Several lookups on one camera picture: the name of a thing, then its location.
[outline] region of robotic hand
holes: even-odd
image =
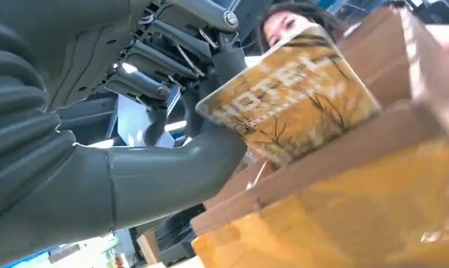
[[[172,27],[174,17],[191,22]],[[217,193],[246,145],[230,130],[202,124],[193,108],[215,89],[212,80],[245,66],[237,29],[234,13],[211,0],[0,0],[0,265]],[[141,73],[111,71],[124,61]],[[61,120],[49,112],[98,85],[163,101],[167,83],[191,90],[185,107],[196,121],[189,124],[196,137],[176,149],[84,147],[57,131]]]

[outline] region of screw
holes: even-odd
[[[233,12],[226,11],[226,13],[224,13],[224,19],[231,28],[235,28],[238,24],[238,18]]]

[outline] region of book cover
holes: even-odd
[[[196,106],[285,165],[331,141],[380,107],[324,29],[282,41]]]

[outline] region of dark hair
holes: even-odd
[[[342,24],[326,10],[304,3],[285,2],[274,4],[267,11],[265,16],[260,20],[260,23],[255,29],[255,42],[259,50],[264,53],[269,50],[269,44],[264,33],[265,22],[275,13],[289,11],[301,16],[305,16],[309,20],[313,20],[315,23],[321,25],[331,38],[336,42],[344,35]]]

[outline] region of gray robot arm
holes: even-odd
[[[61,120],[47,110],[74,94],[61,89],[101,77],[71,79],[90,70],[80,68],[85,57],[75,49],[95,51],[87,66],[113,59],[105,47],[125,47],[130,38],[111,35],[133,29],[134,11],[149,3],[0,0],[0,265],[200,203],[244,155],[240,137],[217,126],[177,149],[94,149],[56,130]]]
[[[200,203],[246,151],[220,127],[176,149],[84,147],[46,100],[32,65],[0,51],[0,264]]]

